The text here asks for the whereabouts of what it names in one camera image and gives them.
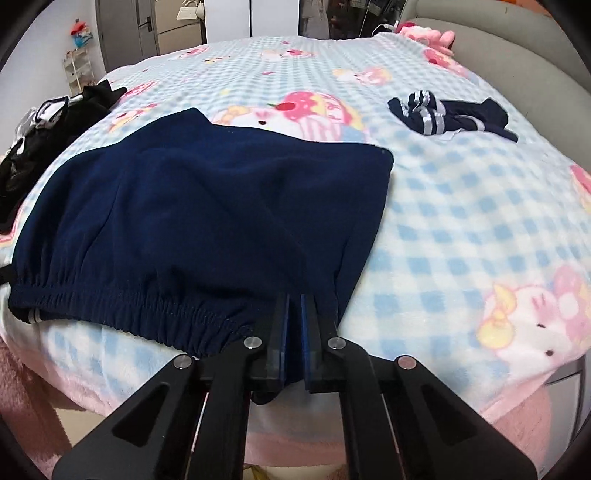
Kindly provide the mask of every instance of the cable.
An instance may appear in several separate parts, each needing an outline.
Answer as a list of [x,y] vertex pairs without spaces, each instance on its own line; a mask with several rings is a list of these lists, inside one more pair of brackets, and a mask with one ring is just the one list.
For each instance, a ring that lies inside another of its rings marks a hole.
[[369,0],[368,6],[365,9],[365,16],[363,17],[363,23],[361,24],[361,30],[359,30],[359,37],[361,37],[361,32],[363,31],[363,26],[365,25],[365,19],[368,17],[368,12],[369,12],[369,6],[371,5],[371,0]]
[[390,25],[390,24],[388,24],[388,23],[382,23],[381,25],[378,25],[377,27],[375,27],[375,28],[374,28],[374,31],[373,31],[373,32],[371,32],[371,36],[372,36],[372,37],[375,35],[375,32],[376,32],[376,30],[377,30],[379,27],[384,27],[386,30],[391,30],[391,31],[393,31],[393,32],[394,32],[394,31],[396,31],[396,28],[398,27],[398,20],[396,20],[396,21],[394,22],[394,25]]

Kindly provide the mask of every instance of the bed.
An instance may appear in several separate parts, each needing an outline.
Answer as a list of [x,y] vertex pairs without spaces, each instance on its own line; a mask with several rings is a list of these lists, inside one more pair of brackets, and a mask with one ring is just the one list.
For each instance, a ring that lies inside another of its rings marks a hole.
[[[566,448],[564,432],[580,427],[591,407],[588,391],[578,395],[591,345],[590,177],[489,83],[460,64],[433,65],[424,46],[390,33],[339,42],[247,38],[154,57],[107,78],[128,93],[45,172],[14,230],[0,238],[2,264],[60,165],[173,112],[197,107],[224,125],[374,143],[392,151],[395,167],[340,335],[372,355],[415,356],[518,443],[540,474]],[[409,130],[387,103],[417,89],[441,99],[492,97],[519,141]],[[86,322],[35,323],[33,315],[33,324],[24,324],[8,310],[8,294],[3,286],[0,333],[7,345],[99,414],[109,414],[179,353]],[[544,337],[532,340],[528,332],[542,318]],[[515,341],[484,339],[491,319],[514,331]],[[565,406],[566,387],[553,389],[563,379],[577,389],[579,419],[564,420],[563,410],[573,410]],[[274,402],[252,406],[245,461],[344,463],[338,397],[311,397],[295,384]]]

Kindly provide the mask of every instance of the wall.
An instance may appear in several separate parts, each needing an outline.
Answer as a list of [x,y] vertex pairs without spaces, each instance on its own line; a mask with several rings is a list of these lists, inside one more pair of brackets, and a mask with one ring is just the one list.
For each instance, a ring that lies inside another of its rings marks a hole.
[[14,128],[30,107],[70,94],[62,60],[74,48],[70,28],[76,18],[86,21],[95,35],[89,57],[96,79],[105,74],[95,0],[54,0],[31,24],[0,71],[0,153],[12,144]]

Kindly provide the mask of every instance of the pink fleece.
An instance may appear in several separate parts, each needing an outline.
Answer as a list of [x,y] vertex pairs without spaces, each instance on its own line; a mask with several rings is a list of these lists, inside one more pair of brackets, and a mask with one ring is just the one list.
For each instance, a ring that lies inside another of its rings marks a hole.
[[43,380],[17,360],[0,338],[0,414],[25,453],[48,478],[72,446]]

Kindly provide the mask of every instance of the white stripe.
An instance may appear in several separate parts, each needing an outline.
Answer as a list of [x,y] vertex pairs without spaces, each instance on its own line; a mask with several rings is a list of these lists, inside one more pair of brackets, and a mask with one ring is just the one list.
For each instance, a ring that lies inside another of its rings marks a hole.
[[419,113],[423,117],[423,124],[425,126],[423,135],[431,135],[433,133],[433,119],[431,118],[431,113],[429,113],[429,110],[425,107],[421,107]]
[[447,115],[447,111],[445,110],[445,105],[441,102],[439,98],[435,99],[435,105],[437,105],[437,111],[442,115]]
[[312,132],[310,131],[310,122],[306,118],[303,118],[298,123],[301,126],[303,138],[305,140],[312,140],[313,137]]
[[484,129],[484,123],[482,123],[481,120],[477,119],[475,116],[470,116],[470,115],[456,115],[456,118],[469,118],[470,120],[472,120],[475,124],[476,124],[476,129],[479,132],[483,132]]
[[58,102],[51,100],[45,102],[43,105],[41,105],[39,111],[37,112],[37,119],[46,122],[53,122],[57,113],[67,104],[68,102],[66,100],[61,100]]
[[443,120],[443,115],[439,112],[434,112],[433,115],[435,116],[435,123],[437,125],[437,135],[441,135],[445,131],[445,122]]
[[316,141],[325,141],[326,137],[324,136],[324,132],[320,129],[318,122],[313,120],[310,121],[310,130],[312,132],[312,138]]
[[418,112],[418,110],[422,107],[422,103],[421,103],[421,92],[422,90],[417,90],[416,92],[413,93],[414,97],[413,97],[413,113],[414,112]]

